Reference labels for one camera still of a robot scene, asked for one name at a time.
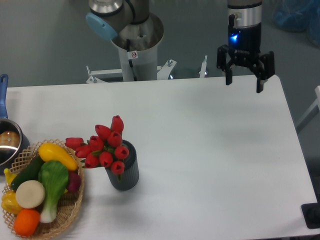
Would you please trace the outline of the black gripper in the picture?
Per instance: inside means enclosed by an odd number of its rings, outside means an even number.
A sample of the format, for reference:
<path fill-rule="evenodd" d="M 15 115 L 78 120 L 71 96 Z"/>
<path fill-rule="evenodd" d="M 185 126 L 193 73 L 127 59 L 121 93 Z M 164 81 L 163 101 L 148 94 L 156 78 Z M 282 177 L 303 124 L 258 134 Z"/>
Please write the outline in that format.
<path fill-rule="evenodd" d="M 234 21 L 228 24 L 228 45 L 217 49 L 216 67 L 225 73 L 225 84 L 233 83 L 232 65 L 253 69 L 256 76 L 256 92 L 264 90 L 264 83 L 275 74 L 273 51 L 260 54 L 262 24 L 238 27 Z"/>

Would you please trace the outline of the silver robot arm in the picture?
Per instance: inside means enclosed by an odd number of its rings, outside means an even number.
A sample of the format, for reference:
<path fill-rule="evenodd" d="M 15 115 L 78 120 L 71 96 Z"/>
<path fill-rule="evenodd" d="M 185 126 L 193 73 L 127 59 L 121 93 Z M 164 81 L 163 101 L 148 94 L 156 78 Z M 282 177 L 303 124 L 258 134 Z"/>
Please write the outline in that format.
<path fill-rule="evenodd" d="M 119 52 L 124 81 L 157 77 L 158 44 L 164 36 L 161 20 L 150 12 L 147 0 L 90 0 L 85 19 L 90 29 L 111 41 Z M 274 53 L 261 53 L 262 1 L 229 0 L 228 43 L 218 47 L 216 67 L 233 82 L 233 66 L 249 69 L 256 76 L 256 91 L 275 74 Z"/>

